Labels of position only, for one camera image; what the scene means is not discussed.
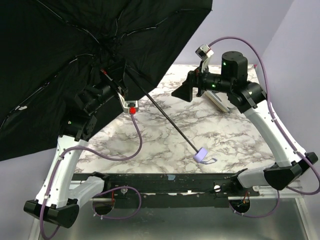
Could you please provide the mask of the beige zippered umbrella case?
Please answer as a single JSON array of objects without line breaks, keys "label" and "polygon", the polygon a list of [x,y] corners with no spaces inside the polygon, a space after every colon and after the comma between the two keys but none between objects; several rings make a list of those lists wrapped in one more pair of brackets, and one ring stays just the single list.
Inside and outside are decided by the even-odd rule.
[{"label": "beige zippered umbrella case", "polygon": [[222,112],[230,112],[232,106],[228,101],[225,93],[218,93],[213,91],[206,91],[205,96],[208,97]]}]

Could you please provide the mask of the lilac umbrella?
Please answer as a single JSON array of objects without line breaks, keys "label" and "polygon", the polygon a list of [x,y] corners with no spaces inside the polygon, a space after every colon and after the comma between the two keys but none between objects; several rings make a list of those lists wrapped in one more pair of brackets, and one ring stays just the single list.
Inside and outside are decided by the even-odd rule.
[{"label": "lilac umbrella", "polygon": [[[66,96],[126,60],[128,100],[155,89],[213,7],[211,0],[3,0],[0,159],[52,149]],[[98,109],[96,134],[122,112]]]}]

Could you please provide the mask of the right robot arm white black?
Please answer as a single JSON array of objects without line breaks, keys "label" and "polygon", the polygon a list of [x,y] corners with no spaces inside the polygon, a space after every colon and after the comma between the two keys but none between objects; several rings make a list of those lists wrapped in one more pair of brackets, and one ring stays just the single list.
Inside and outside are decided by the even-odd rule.
[{"label": "right robot arm white black", "polygon": [[256,82],[248,80],[248,60],[238,51],[227,51],[221,56],[221,73],[209,71],[209,58],[200,54],[199,67],[187,74],[186,80],[171,95],[186,102],[204,92],[225,93],[229,102],[249,119],[267,143],[275,163],[255,169],[243,169],[231,178],[234,188],[248,189],[253,186],[270,186],[278,191],[295,181],[310,165],[318,161],[314,152],[306,152],[277,118],[273,108],[268,107],[267,93]]}]

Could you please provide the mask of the blue tape piece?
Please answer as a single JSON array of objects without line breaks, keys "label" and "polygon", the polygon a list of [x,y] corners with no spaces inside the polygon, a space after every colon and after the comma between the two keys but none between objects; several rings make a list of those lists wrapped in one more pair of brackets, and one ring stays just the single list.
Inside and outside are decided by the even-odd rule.
[{"label": "blue tape piece", "polygon": [[171,175],[171,174],[168,174],[167,176],[168,176],[168,180],[169,180],[169,181],[174,181],[175,178],[176,178],[175,175]]}]

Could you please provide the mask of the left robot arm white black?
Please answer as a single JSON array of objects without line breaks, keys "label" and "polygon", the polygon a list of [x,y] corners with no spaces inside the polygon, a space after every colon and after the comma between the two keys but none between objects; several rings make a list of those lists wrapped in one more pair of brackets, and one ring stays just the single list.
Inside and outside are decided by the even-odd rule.
[{"label": "left robot arm white black", "polygon": [[47,177],[34,200],[28,200],[23,210],[29,215],[70,228],[80,208],[105,186],[100,173],[94,173],[83,184],[70,190],[77,162],[87,148],[97,124],[97,111],[112,98],[121,102],[128,95],[124,76],[127,62],[118,60],[98,68],[98,84],[86,83],[68,95],[67,112],[58,132],[56,152]]}]

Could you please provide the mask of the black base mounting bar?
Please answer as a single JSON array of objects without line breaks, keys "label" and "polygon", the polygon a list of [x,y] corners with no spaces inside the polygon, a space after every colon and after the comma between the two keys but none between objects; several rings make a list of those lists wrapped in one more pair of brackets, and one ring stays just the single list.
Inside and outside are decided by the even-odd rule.
[{"label": "black base mounting bar", "polygon": [[[175,180],[168,180],[175,175]],[[141,208],[227,208],[228,198],[237,200],[248,193],[259,196],[253,188],[242,188],[232,183],[231,173],[76,173],[74,181],[89,177],[104,180],[104,190],[116,187],[133,187],[126,193],[115,190],[115,207],[118,209]]]}]

